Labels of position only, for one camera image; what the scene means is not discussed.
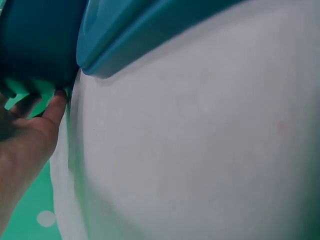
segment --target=green mat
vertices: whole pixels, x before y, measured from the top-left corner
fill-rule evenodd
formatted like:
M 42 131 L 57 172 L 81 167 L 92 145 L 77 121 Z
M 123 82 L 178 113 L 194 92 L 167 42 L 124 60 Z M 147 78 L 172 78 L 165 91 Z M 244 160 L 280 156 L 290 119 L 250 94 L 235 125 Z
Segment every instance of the green mat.
M 15 99 L 11 99 L 6 108 L 9 109 L 23 97 L 24 95 L 18 95 Z M 41 113 L 51 97 L 43 95 L 42 101 L 35 107 L 31 117 Z M 47 163 L 16 207 L 1 240 L 61 240 L 53 212 L 53 188 L 50 165 Z

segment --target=white dot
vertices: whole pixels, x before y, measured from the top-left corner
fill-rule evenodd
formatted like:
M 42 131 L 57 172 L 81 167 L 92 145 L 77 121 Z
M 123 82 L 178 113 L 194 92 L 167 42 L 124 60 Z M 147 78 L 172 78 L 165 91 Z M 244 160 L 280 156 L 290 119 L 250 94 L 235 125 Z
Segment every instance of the white dot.
M 51 211 L 42 211 L 36 217 L 37 222 L 45 228 L 51 227 L 56 222 L 56 216 Z

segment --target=skin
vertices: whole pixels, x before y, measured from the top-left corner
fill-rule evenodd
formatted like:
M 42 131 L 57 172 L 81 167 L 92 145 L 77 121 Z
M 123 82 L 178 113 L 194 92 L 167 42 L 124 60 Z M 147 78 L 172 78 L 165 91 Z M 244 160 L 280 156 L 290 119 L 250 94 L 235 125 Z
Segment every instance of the skin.
M 10 110 L 0 93 L 0 237 L 16 205 L 53 154 L 67 95 L 56 91 L 46 110 L 27 119 L 38 95 L 28 95 Z

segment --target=teal rim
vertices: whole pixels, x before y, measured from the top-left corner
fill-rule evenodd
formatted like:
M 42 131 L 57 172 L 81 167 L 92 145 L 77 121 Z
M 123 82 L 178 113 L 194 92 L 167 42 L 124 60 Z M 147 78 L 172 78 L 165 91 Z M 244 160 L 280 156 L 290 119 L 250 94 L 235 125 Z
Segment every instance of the teal rim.
M 4 9 L 5 3 L 6 3 L 6 0 L 0 0 L 0 16 L 1 16 L 2 11 L 3 11 L 3 9 Z

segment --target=teal plastic object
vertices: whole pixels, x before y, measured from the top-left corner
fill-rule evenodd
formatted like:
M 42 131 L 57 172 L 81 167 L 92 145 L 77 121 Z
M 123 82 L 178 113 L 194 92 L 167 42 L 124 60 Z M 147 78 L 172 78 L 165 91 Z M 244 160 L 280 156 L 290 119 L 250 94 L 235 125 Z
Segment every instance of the teal plastic object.
M 155 0 L 89 0 L 77 42 L 79 66 L 87 68 Z
M 239 2 L 6 0 L 0 15 L 0 92 L 51 93 L 72 85 L 79 66 L 87 75 L 108 78 Z
M 239 2 L 90 0 L 79 32 L 77 63 L 86 75 L 108 78 L 163 42 Z
M 0 15 L 0 91 L 47 93 L 74 82 L 87 0 L 6 0 Z

